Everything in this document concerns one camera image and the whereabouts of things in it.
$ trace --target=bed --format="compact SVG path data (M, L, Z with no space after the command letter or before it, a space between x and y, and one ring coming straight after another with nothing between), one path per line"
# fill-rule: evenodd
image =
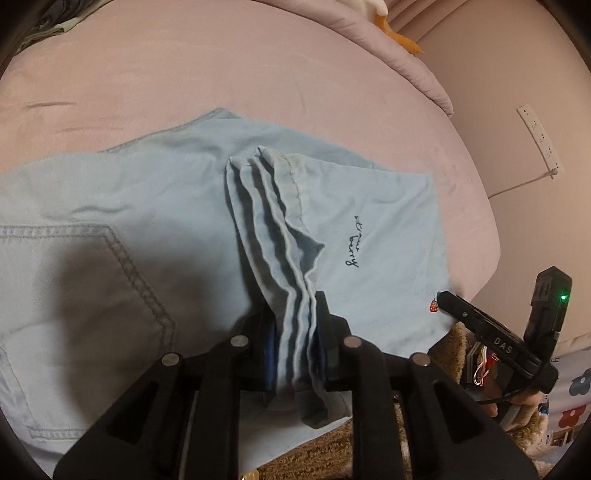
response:
M449 97L419 59L343 5L281 3L115 0L24 50L0 80L0 171L104 150L222 106L431 175L452 284L470 300L495 271L499 238Z

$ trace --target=seam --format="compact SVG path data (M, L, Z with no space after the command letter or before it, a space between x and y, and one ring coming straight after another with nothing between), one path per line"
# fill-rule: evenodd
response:
M153 319L160 326L161 335L158 341L158 354L164 353L166 349L171 349L176 338L176 323L172 317L166 312L164 305L156 297L154 291L149 286L147 281L138 271L137 267L131 260L129 252L125 249L113 229L109 225L97 224L69 224L69 225L1 225L0 239L46 239L46 238L100 238L109 248L117 263L121 267L123 274L129 285L139 294L143 304L148 307L152 313ZM30 419L36 427L26 426L29 434L33 438L53 438L49 432L62 432L67 438L67 432L84 432L79 429L42 429L38 421L33 416L31 407L28 403L25 391L16 376L14 369L8 358L8 354L2 349L7 360L8 366L11 369L12 376L15 378L18 387L22 392L25 405L27 406Z
M3 357L6 359L6 363L7 363L7 365L8 365L8 368L9 368L9 369L10 369L10 371L11 371L12 377L14 378L14 380L16 381L16 383L17 383L17 385L18 385L18 388L20 388L20 390L21 390L21 392L22 392L22 397L23 397L23 399L24 399L24 401L25 401L25 405L27 406L27 411L28 411L28 413L29 413L29 417L30 417L31 421L32 421L32 422L33 422L33 423L34 423L34 424L35 424L37 427L39 427L39 423L37 422L37 420L36 420L36 419L35 419L35 417L33 416L33 412L31 411L31 407L30 407L30 405L29 405L29 402L28 402L28 400L27 400L27 396L25 395L25 391L24 391L24 389L23 389L23 387L22 387L22 384L21 384L20 380L18 379L18 377L17 377L16 373L14 372L14 369L13 369L13 367L12 367L12 364L10 363L10 359L8 358L8 353L7 353L7 352L6 352L6 350L5 350L5 349L2 347L2 345L0 345L0 350L1 350L1 351L2 351L2 353L3 353Z
M303 207L303 205L301 203L300 186L297 184L296 179L294 178L293 165L289 161L289 158L287 158L282 152L279 152L279 155L290 166L290 178L291 178L291 182L295 185L295 196L297 197L297 203L298 203L298 205L300 207L300 212L298 214L298 217L300 218L300 222L302 223L302 225L305 225L304 219L302 218L302 215L303 215L303 212L304 212L304 207Z

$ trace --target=wire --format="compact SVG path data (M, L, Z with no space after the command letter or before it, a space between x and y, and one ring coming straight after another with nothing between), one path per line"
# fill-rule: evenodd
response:
M520 388L518 390L513 390L513 392L508 393L507 395L503 395L502 397L499 397L499 398L491 398L490 400L478 400L478 404L479 405L490 405L491 403L501 403L501 402L510 400L513 397L516 397L521 392L524 392L525 390L527 390L529 387L530 387L530 385Z
M536 179L529 180L529 181L525 181L525 182L523 182L523 183L520 183L519 185L515 185L514 187L511 187L511 188L508 188L508 189L505 189L505 190L501 190L500 192L497 192L497 193L493 193L493 194L492 194L490 197L488 197L488 199L490 200L491 198L494 198L494 197L496 197L497 195L500 195L501 193L510 192L511 190L518 189L519 187L522 187L522 186L524 186L524 185L528 185L528 184L530 184L530 183L533 183L533 182L535 182L535 181L538 181L538 180L544 179L544 178L546 178L546 177L553 177L553 176L554 176L554 175L556 175L557 173L558 173L558 171L557 171L555 168L553 168L552 170L550 170L550 171L547 171L546 173L544 173L544 174L543 174L541 177L537 177Z
M538 370L538 373L540 373L544 368L546 368L548 365L550 364L550 360L546 360L542 365L540 365L540 369ZM478 404L479 405L490 405L491 403L501 403L504 401L508 401L510 399L512 399L513 397L519 395L520 393L529 390L530 388L532 388L535 385L535 381L538 377L538 374L536 374L534 376L534 378L532 378L530 380L530 382L522 387L522 388L518 388L517 390L513 390L512 392L509 392L505 395L503 395L502 397L499 398L492 398L491 400L478 400Z

